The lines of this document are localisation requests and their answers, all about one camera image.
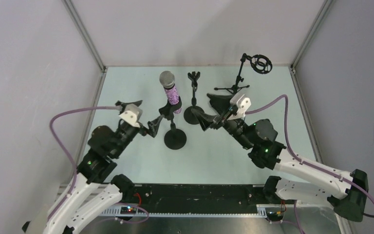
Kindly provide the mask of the purple glitter microphone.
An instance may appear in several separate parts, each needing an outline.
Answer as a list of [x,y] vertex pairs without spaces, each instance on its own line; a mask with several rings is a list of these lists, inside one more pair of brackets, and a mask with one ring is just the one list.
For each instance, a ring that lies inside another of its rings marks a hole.
[[180,114],[182,111],[181,108],[181,97],[175,85],[175,76],[171,71],[163,71],[159,76],[159,81],[164,88],[165,94],[167,96],[167,103],[165,108],[170,110],[170,107],[178,107],[177,110],[174,110],[174,114]]

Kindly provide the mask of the black ring clip stand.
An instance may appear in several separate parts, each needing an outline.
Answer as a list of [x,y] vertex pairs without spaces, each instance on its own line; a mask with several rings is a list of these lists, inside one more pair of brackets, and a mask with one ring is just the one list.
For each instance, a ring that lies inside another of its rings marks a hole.
[[174,122],[174,112],[182,107],[181,98],[178,97],[176,104],[171,104],[167,101],[167,104],[159,109],[160,115],[170,121],[170,130],[166,132],[164,136],[165,145],[172,150],[179,150],[183,148],[187,142],[187,136],[185,132],[176,127]]

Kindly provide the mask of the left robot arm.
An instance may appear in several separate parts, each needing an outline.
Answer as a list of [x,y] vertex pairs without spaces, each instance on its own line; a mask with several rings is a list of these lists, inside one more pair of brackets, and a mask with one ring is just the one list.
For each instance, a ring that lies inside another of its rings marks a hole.
[[78,234],[110,206],[135,196],[134,183],[125,175],[113,177],[102,191],[88,200],[116,168],[114,161],[138,135],[155,137],[164,115],[146,126],[139,121],[142,101],[117,102],[115,106],[99,106],[99,110],[119,111],[120,121],[113,131],[108,126],[96,127],[88,140],[89,150],[74,169],[67,188],[51,206],[44,208],[22,227],[26,234]]

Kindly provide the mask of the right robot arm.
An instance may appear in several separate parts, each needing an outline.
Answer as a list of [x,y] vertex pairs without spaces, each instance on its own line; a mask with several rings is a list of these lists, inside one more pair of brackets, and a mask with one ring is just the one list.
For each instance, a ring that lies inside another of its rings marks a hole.
[[321,204],[347,220],[363,220],[369,190],[364,171],[339,170],[299,156],[292,151],[289,143],[276,140],[278,132],[268,119],[247,124],[245,112],[251,101],[244,94],[208,94],[208,98],[216,115],[192,110],[203,130],[223,128],[248,150],[248,157],[258,168],[280,171],[302,179],[302,182],[292,182],[278,176],[269,177],[263,189],[267,198]]

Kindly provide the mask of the black fork clip stand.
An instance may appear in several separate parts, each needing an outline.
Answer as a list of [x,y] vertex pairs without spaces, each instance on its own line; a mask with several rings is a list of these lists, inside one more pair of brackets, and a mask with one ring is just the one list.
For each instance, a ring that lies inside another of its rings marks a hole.
[[199,110],[202,111],[202,108],[197,106],[197,98],[196,98],[196,91],[198,89],[198,79],[201,76],[200,72],[193,71],[187,74],[189,80],[191,81],[192,87],[192,98],[191,98],[191,105],[187,107],[184,111],[184,120],[191,125],[199,124],[196,116],[193,114],[192,110]]

